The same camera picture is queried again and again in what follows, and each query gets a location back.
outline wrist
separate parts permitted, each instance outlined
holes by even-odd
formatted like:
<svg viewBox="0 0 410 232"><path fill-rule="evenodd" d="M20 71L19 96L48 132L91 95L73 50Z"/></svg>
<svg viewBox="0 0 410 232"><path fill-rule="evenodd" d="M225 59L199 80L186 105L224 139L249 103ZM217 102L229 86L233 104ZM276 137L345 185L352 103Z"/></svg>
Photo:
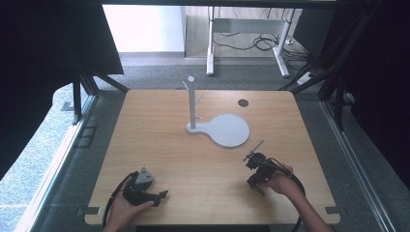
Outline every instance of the wrist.
<svg viewBox="0 0 410 232"><path fill-rule="evenodd" d="M291 188L284 195L292 202L305 197L302 191L299 189L299 187Z"/></svg>
<svg viewBox="0 0 410 232"><path fill-rule="evenodd" d="M102 232L118 232L120 229L118 226L107 224Z"/></svg>

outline desk leg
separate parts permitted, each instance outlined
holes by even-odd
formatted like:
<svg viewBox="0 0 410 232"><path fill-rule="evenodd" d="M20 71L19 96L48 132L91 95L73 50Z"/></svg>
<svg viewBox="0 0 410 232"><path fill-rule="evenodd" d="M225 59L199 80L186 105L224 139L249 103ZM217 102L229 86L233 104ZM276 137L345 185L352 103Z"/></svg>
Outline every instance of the desk leg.
<svg viewBox="0 0 410 232"><path fill-rule="evenodd" d="M210 18L209 18L209 44L208 44L208 54L206 60L206 74L214 74L214 11L215 7L211 8Z"/></svg>
<svg viewBox="0 0 410 232"><path fill-rule="evenodd" d="M286 41L287 33L289 33L290 26L292 25L294 14L295 14L295 9L290 9L289 14L287 15L286 21L284 23L282 33L280 35L279 44L277 47L274 47L275 58L277 58L280 72L283 77L289 76L289 71L287 70L286 65L283 62L283 58L281 57L281 52L283 50L284 42Z"/></svg>

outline black cable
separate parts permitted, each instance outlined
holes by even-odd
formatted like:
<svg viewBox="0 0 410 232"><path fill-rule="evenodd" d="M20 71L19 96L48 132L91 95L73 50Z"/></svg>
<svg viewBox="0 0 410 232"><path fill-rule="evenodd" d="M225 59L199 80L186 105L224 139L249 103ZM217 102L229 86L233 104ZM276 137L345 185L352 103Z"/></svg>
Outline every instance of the black cable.
<svg viewBox="0 0 410 232"><path fill-rule="evenodd" d="M236 15L236 18L238 18L238 15L237 15L236 12L235 12L235 7L232 7L232 11L233 11L233 14Z"/></svg>
<svg viewBox="0 0 410 232"><path fill-rule="evenodd" d="M240 33L237 32L237 33L232 33L232 34L223 34L222 32L220 32L220 34L221 34L222 36L224 36L224 37L231 37L231 36L239 35Z"/></svg>
<svg viewBox="0 0 410 232"><path fill-rule="evenodd" d="M271 11L272 11L272 8L269 9L268 16L266 18L269 18L269 16L271 15Z"/></svg>
<svg viewBox="0 0 410 232"><path fill-rule="evenodd" d="M115 199L115 196L117 196L118 192L121 190L121 187L124 185L124 183L129 179L129 177L134 177L137 175L138 172L133 172L130 173L124 180L118 185L118 187L112 192L111 197L109 197L108 202L106 203L105 210L102 215L102 228L105 227L106 225L106 219L108 217L109 209L111 208L112 202Z"/></svg>
<svg viewBox="0 0 410 232"><path fill-rule="evenodd" d="M297 62L307 62L306 60L299 60L299 59L296 59L296 60L286 60L286 67L287 68L289 68L289 69L291 69L291 70L294 70L294 71L298 71L299 69L300 69L300 65L299 66L293 66L291 63L292 62L295 62L295 63L297 63Z"/></svg>
<svg viewBox="0 0 410 232"><path fill-rule="evenodd" d="M302 218L298 217L298 221L296 221L295 226L293 226L292 232L298 231L299 227L301 227L302 224Z"/></svg>
<svg viewBox="0 0 410 232"><path fill-rule="evenodd" d="M282 21L284 21L283 20L283 16L284 16L284 12L286 11L286 8L283 8L283 12L282 12L282 16L280 17L280 19L282 20Z"/></svg>
<svg viewBox="0 0 410 232"><path fill-rule="evenodd" d="M229 34L229 35L223 35L223 36L225 36L225 37L230 37L230 36L236 36L236 35L239 35L240 33L234 33L234 34ZM214 40L214 43L216 44L216 45L219 45L219 46L226 46L226 47L230 47L230 48L233 48L233 49L237 49L237 50L249 50L249 49L252 49L252 48L254 48L254 47L256 47L256 48L258 48L259 50L263 50L263 51L266 51L266 50L271 50L272 48L273 48L273 46L271 45L271 44L269 44L268 42L274 42L274 40L273 39L270 39L270 38L267 38L267 37L262 37L262 35L263 34L260 34L257 38L255 38L254 40L253 40L253 45L252 46L249 46L249 47L237 47L237 46L232 46L232 45L228 45L228 44L223 44L223 43L218 43L218 42L216 42L215 40ZM268 47L261 47L259 44L260 43L265 43Z"/></svg>
<svg viewBox="0 0 410 232"><path fill-rule="evenodd" d="M273 46L277 46L279 45L279 36L270 34L271 36L273 36L275 39L273 40L273 43L275 45ZM285 48L282 49L283 55L285 55L286 57L290 57L290 58L295 58L297 60L301 60L301 61L306 61L307 59L309 59L311 57L311 55L307 52L298 52L298 51L289 51Z"/></svg>
<svg viewBox="0 0 410 232"><path fill-rule="evenodd" d="M281 163L279 163L277 160L276 162L279 164L270 164L268 162L262 162L259 161L258 164L260 164L261 166L270 166L273 167L275 170L278 170L282 173L284 173L289 179L291 179L292 181L294 181L296 183L296 185L298 185L299 189L301 190L301 192L306 195L305 193L305 188L304 185L302 185L302 182L299 180L299 178L297 178L293 172L289 171L286 167L284 167Z"/></svg>
<svg viewBox="0 0 410 232"><path fill-rule="evenodd" d="M310 64L305 64L304 66L302 66L298 73L295 74L295 77L292 78L287 84L283 85L282 87L278 88L279 91L283 91L286 90L288 87L290 87L291 85L295 84L301 76L302 73L306 73L307 71L310 70Z"/></svg>

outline white desk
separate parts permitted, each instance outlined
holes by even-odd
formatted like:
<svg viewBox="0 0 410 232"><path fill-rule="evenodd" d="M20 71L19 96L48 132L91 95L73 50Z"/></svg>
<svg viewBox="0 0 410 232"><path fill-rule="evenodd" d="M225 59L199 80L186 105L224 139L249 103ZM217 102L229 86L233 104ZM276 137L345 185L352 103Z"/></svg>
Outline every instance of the white desk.
<svg viewBox="0 0 410 232"><path fill-rule="evenodd" d="M286 20L271 19L240 19L240 18L215 18L215 7L211 7L209 17L209 44L207 52L206 74L214 74L214 33L250 33L250 34L280 34L279 44L273 48L280 72L283 77L289 75L289 71L283 62L281 52L286 41L287 34L292 24L295 9L290 9Z"/></svg>

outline human hand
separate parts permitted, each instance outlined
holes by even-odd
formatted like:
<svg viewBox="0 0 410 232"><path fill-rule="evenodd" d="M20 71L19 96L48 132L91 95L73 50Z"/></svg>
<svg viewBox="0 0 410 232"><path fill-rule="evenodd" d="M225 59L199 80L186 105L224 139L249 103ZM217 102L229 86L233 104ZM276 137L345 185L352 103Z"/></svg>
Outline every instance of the human hand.
<svg viewBox="0 0 410 232"><path fill-rule="evenodd" d="M133 204L124 197L123 190L131 179L132 178L129 177L115 196L109 209L108 219L103 230L104 232L119 231L128 225L136 215L154 205L154 201L147 201L140 205L133 206Z"/></svg>
<svg viewBox="0 0 410 232"><path fill-rule="evenodd" d="M282 165L293 173L292 166L284 163ZM289 196L289 194L295 191L300 191L298 185L281 171L276 171L275 175L269 181L262 183L259 186L264 188L269 187L273 191L286 196Z"/></svg>

